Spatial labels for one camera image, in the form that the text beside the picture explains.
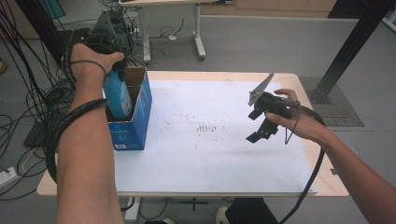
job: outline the wrist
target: wrist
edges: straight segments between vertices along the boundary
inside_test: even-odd
[[[313,137],[312,141],[318,143],[323,148],[329,147],[334,142],[334,138],[337,138],[332,131],[324,127],[317,134],[317,136]]]

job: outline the cardboard box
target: cardboard box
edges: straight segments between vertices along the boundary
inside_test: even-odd
[[[126,68],[124,79],[134,104],[134,113],[128,121],[117,121],[107,109],[113,147],[115,150],[143,150],[152,102],[149,77],[145,67],[137,67]]]

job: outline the floor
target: floor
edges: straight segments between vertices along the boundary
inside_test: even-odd
[[[274,19],[261,17],[204,16],[201,36],[207,57],[201,60],[191,37],[192,24],[186,23],[177,41],[152,39],[151,63],[148,70],[222,71],[222,72],[282,72],[299,77],[322,77],[343,45],[357,21]],[[29,42],[39,54],[39,42]],[[0,44],[1,56],[11,62]],[[392,185],[396,185],[396,134],[394,115],[396,105],[396,35],[384,24],[379,24],[352,64],[338,81],[345,97],[352,104],[364,127],[332,128],[358,155]],[[37,82],[45,84],[40,72]],[[15,66],[11,65],[0,76],[0,114],[17,118],[25,107],[26,90]],[[33,121],[23,119],[18,125],[9,149],[0,159],[2,167],[15,166],[26,152],[21,145]],[[35,154],[42,155],[37,149]],[[38,158],[32,156],[24,164],[31,167]],[[44,169],[44,162],[34,172]],[[35,192],[18,197],[36,188],[41,175],[23,178],[10,192],[0,189],[0,217],[2,223],[54,223],[56,199]],[[180,204],[188,199],[143,199],[140,213],[144,217],[172,218],[176,223],[215,223],[220,206],[229,206],[231,198],[198,199],[208,205]],[[296,198],[269,197],[264,199],[280,220],[294,206]],[[144,223],[139,217],[137,223]],[[290,223],[365,223],[359,209],[350,197],[308,197],[290,219]]]

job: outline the white sheet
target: white sheet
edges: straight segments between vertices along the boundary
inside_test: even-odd
[[[297,136],[285,129],[251,144],[264,115],[248,118],[249,91],[259,83],[150,81],[146,148],[115,151],[121,192],[145,194],[298,194],[311,175]],[[279,89],[270,83],[267,91]],[[310,193],[317,192],[315,186]]]

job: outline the hand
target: hand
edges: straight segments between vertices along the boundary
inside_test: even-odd
[[[275,93],[287,95],[287,101],[297,100],[297,95],[293,90],[280,89],[275,91]],[[297,122],[294,133],[302,138],[309,139],[314,142],[319,142],[325,135],[325,133],[329,132],[326,127],[318,123],[316,120],[314,120],[312,117],[305,114],[304,112],[301,112],[299,118],[295,109],[292,109],[292,114],[292,119],[285,119],[279,115],[269,112],[265,114],[265,117],[267,117],[273,123],[281,125],[289,130],[293,130]]]
[[[71,62],[78,62],[81,60],[94,61],[101,64],[105,68],[106,73],[111,70],[114,63],[121,61],[123,58],[124,55],[120,52],[108,55],[100,54],[83,44],[76,44],[73,46],[71,54]],[[83,77],[92,79],[92,76],[98,77],[97,79],[101,81],[105,78],[103,69],[95,63],[73,63],[71,68],[76,81],[81,80]]]

